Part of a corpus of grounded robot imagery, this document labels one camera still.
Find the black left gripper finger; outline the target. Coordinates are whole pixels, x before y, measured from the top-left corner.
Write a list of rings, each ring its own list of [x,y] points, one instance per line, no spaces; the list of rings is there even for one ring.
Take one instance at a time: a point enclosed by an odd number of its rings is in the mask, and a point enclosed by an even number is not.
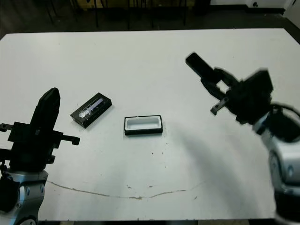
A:
[[[52,88],[49,90],[46,98],[46,116],[45,122],[46,127],[49,130],[53,130],[56,119],[59,114],[60,108],[60,93],[57,88]]]
[[[35,128],[54,127],[54,88],[48,90],[39,100],[30,124]]]

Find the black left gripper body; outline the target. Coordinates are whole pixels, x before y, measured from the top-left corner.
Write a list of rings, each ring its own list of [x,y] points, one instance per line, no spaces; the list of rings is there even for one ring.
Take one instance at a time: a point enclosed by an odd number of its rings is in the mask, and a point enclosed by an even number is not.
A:
[[[0,160],[8,160],[12,167],[17,168],[45,168],[54,162],[54,149],[59,148],[61,141],[78,145],[79,137],[64,135],[60,131],[45,131],[33,128],[30,124],[15,122],[13,125],[1,123],[1,132],[10,131],[8,141],[13,145],[10,150],[0,150]]]

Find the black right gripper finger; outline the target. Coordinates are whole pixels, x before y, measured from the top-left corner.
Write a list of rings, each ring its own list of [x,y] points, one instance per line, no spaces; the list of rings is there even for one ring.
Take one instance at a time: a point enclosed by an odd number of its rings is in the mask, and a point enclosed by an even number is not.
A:
[[[228,87],[236,86],[239,80],[231,73],[222,68],[215,67],[214,72],[218,76],[218,79],[226,84]]]
[[[208,80],[205,78],[201,78],[201,83],[204,86],[204,88],[216,99],[222,100],[224,98],[227,98],[227,95],[220,90],[220,88],[217,86],[217,84],[221,81],[221,79],[217,80]]]

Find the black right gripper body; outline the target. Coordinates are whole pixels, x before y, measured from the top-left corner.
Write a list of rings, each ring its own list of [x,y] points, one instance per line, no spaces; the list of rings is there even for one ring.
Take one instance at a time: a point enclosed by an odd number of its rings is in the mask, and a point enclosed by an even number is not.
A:
[[[253,125],[270,110],[272,91],[273,85],[268,79],[241,81],[231,87],[226,92],[227,98],[220,100],[210,111],[216,115],[225,107],[240,124]]]

